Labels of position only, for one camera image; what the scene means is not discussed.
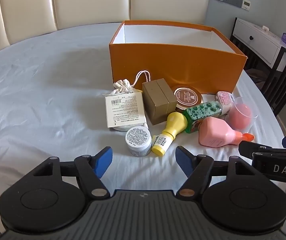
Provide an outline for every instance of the screw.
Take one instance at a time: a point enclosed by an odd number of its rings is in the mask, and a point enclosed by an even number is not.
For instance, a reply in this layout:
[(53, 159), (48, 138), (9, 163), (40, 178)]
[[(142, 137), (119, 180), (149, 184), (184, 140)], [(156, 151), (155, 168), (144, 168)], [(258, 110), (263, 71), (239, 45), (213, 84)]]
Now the screw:
[(192, 197), (194, 196), (195, 192), (192, 189), (184, 188), (180, 190), (179, 194), (183, 197)]
[(96, 196), (96, 197), (103, 197), (107, 194), (107, 190), (103, 189), (103, 188), (96, 188), (94, 190), (92, 190), (92, 195)]

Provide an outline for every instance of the round tin jar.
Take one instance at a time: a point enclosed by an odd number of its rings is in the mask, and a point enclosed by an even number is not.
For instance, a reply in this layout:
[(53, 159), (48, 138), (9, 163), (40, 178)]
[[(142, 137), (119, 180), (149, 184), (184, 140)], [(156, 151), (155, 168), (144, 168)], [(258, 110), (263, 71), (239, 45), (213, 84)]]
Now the round tin jar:
[(125, 142), (136, 157), (144, 157), (151, 152), (152, 137), (150, 131), (143, 126), (135, 126), (129, 129), (125, 135)]
[(186, 86), (175, 86), (171, 88), (174, 92), (178, 103), (176, 111), (183, 113), (188, 107), (196, 106), (203, 103), (203, 97), (195, 88)]

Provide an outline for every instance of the white headboard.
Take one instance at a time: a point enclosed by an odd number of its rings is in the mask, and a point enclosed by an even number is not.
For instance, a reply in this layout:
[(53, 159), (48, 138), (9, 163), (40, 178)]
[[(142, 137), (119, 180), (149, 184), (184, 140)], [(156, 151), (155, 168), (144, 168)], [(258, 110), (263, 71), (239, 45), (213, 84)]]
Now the white headboard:
[(128, 19), (202, 24), (208, 0), (0, 0), (0, 50), (56, 30)]

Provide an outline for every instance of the green bottle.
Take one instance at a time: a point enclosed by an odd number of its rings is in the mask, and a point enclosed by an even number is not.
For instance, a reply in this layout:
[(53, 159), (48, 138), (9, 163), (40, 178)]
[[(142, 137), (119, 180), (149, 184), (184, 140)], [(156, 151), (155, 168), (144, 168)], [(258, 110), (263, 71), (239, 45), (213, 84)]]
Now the green bottle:
[(195, 132), (199, 129), (202, 120), (206, 117), (217, 117), (222, 112), (222, 105), (218, 101), (209, 101), (184, 110), (183, 115), (187, 119), (187, 133)]

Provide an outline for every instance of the white bed sheet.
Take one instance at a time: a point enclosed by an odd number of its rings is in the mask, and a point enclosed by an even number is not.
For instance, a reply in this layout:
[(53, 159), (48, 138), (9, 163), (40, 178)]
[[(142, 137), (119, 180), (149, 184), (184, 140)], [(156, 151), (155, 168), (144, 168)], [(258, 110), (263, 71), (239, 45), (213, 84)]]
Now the white bed sheet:
[[(72, 161), (83, 154), (95, 155), (105, 146), (113, 149), (112, 164), (102, 177), (111, 193), (115, 189), (176, 192), (186, 180), (175, 161), (178, 145), (215, 160), (238, 155), (237, 146), (200, 146), (198, 133), (178, 135), (162, 158), (153, 153), (137, 158), (129, 153), (125, 133), (106, 127), (102, 97), (113, 89), (108, 43), (118, 26), (69, 28), (0, 51), (0, 195), (50, 156)], [(250, 130), (255, 142), (282, 147), (281, 128), (245, 72), (234, 95), (258, 105), (259, 117)], [(149, 123), (152, 135), (164, 126)], [(213, 183), (222, 179), (214, 178)], [(73, 178), (64, 180), (76, 184)], [(285, 190), (284, 183), (278, 185)]]

